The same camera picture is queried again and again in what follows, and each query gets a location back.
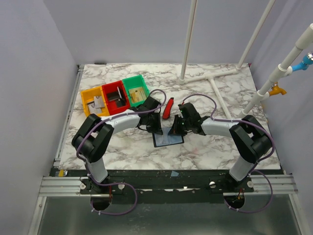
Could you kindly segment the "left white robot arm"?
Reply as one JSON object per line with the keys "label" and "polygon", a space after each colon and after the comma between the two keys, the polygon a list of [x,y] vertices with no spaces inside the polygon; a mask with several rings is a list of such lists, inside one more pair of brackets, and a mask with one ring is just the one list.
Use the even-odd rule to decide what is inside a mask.
{"label": "left white robot arm", "polygon": [[103,156],[114,134],[130,128],[146,126],[149,133],[163,134],[160,126],[161,103],[148,97],[137,107],[131,107],[125,112],[101,119],[96,114],[90,114],[72,139],[72,146],[76,155],[81,159],[88,174],[93,179],[91,187],[97,193],[104,193],[109,186],[106,179],[108,172],[105,168]]}

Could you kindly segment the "white vip card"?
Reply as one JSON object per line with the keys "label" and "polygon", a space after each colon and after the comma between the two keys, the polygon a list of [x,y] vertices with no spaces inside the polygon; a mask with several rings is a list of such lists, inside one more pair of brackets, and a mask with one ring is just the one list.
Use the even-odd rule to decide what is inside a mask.
{"label": "white vip card", "polygon": [[94,104],[95,108],[104,108],[105,107],[105,102],[102,98],[102,96],[94,96]]}

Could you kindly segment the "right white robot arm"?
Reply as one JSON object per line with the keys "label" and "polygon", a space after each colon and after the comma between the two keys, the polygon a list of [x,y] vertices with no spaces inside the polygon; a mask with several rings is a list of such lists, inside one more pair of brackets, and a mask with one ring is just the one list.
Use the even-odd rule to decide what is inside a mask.
{"label": "right white robot arm", "polygon": [[217,135],[232,138],[240,154],[225,179],[225,187],[235,192],[243,186],[243,179],[255,168],[262,156],[273,149],[273,141],[252,115],[243,119],[201,117],[193,104],[179,105],[180,114],[168,132],[170,136],[185,136],[188,132],[202,136]]}

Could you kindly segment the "black leather card holder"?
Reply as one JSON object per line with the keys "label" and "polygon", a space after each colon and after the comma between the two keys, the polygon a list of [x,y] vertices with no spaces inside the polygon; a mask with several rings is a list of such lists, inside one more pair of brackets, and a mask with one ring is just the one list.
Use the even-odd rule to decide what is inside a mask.
{"label": "black leather card holder", "polygon": [[182,136],[153,134],[153,143],[154,143],[154,147],[164,147],[164,146],[182,144],[184,143],[184,139]]}

